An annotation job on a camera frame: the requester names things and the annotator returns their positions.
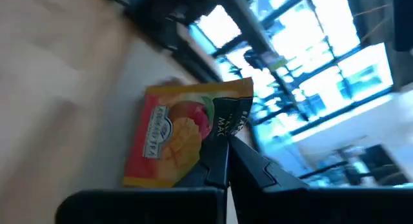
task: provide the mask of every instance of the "wooden surface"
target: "wooden surface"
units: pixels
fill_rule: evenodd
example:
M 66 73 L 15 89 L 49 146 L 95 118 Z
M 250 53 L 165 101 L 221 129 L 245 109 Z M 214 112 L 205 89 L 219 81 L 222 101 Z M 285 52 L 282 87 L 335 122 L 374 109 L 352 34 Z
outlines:
M 118 187 L 136 102 L 170 76 L 195 83 L 105 0 L 0 0 L 0 223 Z

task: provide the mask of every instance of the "black object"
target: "black object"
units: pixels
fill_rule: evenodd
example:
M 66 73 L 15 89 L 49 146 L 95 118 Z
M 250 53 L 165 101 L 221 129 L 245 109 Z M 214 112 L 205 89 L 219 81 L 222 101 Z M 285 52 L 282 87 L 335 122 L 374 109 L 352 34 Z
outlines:
M 125 7 L 125 15 L 157 46 L 172 52 L 172 57 L 202 83 L 221 78 L 192 49 L 177 31 L 178 23 L 188 26 L 208 14 L 218 0 L 114 0 Z
M 310 188 L 236 137 L 203 149 L 175 188 L 80 192 L 61 204 L 55 222 L 225 223 L 228 179 L 239 223 L 406 223 L 411 217 L 411 189 Z
M 365 151 L 366 154 L 361 155 L 360 159 L 369 171 L 374 172 L 372 176 L 379 184 L 401 185 L 408 183 L 406 176 L 381 145 L 368 147 Z
M 412 0 L 393 0 L 394 49 L 408 52 L 413 48 Z

